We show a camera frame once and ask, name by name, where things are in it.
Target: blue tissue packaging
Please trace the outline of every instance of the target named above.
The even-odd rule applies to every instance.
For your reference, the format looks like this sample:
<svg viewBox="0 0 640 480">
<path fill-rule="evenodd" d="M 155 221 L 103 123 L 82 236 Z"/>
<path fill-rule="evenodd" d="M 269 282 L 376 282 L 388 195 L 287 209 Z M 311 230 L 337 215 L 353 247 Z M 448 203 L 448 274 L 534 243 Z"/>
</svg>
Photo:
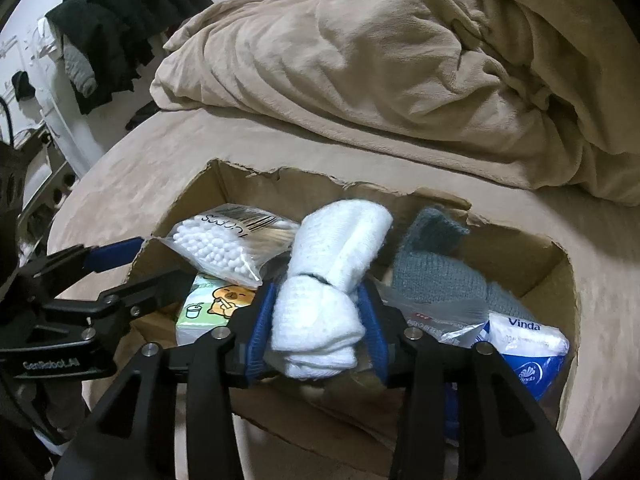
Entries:
<svg viewBox="0 0 640 480">
<path fill-rule="evenodd" d="M 556 378 L 569 352 L 569 342 L 557 328 L 495 312 L 489 313 L 476 341 L 495 346 L 536 400 Z M 445 407 L 446 437 L 452 441 L 458 439 L 455 389 L 455 385 L 447 387 Z"/>
</svg>

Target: white plastic packaging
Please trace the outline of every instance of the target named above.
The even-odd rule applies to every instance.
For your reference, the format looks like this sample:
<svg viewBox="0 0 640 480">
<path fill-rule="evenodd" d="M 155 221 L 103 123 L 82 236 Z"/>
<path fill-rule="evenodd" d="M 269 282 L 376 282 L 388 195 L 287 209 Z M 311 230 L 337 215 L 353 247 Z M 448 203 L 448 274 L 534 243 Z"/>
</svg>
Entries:
<svg viewBox="0 0 640 480">
<path fill-rule="evenodd" d="M 223 204 L 178 222 L 160 239 L 200 272 L 257 288 L 262 266 L 290 248 L 299 227 L 257 207 Z"/>
<path fill-rule="evenodd" d="M 554 326 L 489 313 L 478 341 L 488 341 L 508 362 L 520 381 L 540 400 L 558 375 L 569 342 Z"/>
<path fill-rule="evenodd" d="M 471 348 L 489 319 L 489 305 L 479 300 L 420 303 L 404 297 L 394 288 L 374 280 L 380 299 L 397 308 L 407 325 L 433 336 L 438 343 Z"/>
</svg>

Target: beige blanket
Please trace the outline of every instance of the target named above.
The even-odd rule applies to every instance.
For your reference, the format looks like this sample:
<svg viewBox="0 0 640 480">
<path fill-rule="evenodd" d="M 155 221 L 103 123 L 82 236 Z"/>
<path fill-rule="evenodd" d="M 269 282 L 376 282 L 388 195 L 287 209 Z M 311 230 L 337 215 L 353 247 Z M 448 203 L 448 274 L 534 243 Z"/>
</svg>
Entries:
<svg viewBox="0 0 640 480">
<path fill-rule="evenodd" d="M 231 0 L 166 44 L 167 110 L 237 107 L 508 186 L 640 203 L 640 47 L 611 0 Z"/>
</svg>

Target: cartoon bear illustration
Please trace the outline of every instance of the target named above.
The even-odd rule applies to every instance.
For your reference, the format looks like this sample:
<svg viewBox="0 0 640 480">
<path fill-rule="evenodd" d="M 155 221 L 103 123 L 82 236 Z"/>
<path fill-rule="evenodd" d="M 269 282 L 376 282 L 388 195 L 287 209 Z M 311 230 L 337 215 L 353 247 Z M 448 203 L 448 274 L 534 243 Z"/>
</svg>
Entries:
<svg viewBox="0 0 640 480">
<path fill-rule="evenodd" d="M 217 288 L 212 295 L 213 303 L 207 313 L 229 319 L 238 308 L 251 304 L 255 292 L 239 285 L 227 285 Z"/>
</svg>

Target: black clothing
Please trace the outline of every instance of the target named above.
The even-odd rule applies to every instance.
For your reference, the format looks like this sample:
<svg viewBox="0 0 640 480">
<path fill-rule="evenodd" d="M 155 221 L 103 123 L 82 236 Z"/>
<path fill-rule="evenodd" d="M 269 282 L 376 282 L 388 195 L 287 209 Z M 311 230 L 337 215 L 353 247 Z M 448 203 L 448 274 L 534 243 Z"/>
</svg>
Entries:
<svg viewBox="0 0 640 480">
<path fill-rule="evenodd" d="M 24 70 L 18 70 L 12 78 L 11 83 L 14 86 L 15 99 L 17 101 L 28 101 L 36 95 L 36 89 L 29 82 L 29 74 Z"/>
<path fill-rule="evenodd" d="M 47 18 L 82 52 L 98 88 L 89 97 L 76 91 L 83 114 L 133 90 L 136 67 L 153 59 L 148 38 L 175 27 L 212 4 L 211 0 L 63 0 Z"/>
<path fill-rule="evenodd" d="M 125 130 L 130 132 L 136 126 L 139 126 L 143 122 L 145 122 L 149 117 L 154 116 L 160 111 L 160 107 L 156 104 L 155 101 L 151 101 L 147 103 L 142 108 L 140 108 L 133 117 L 129 120 L 127 125 L 124 127 Z"/>
</svg>

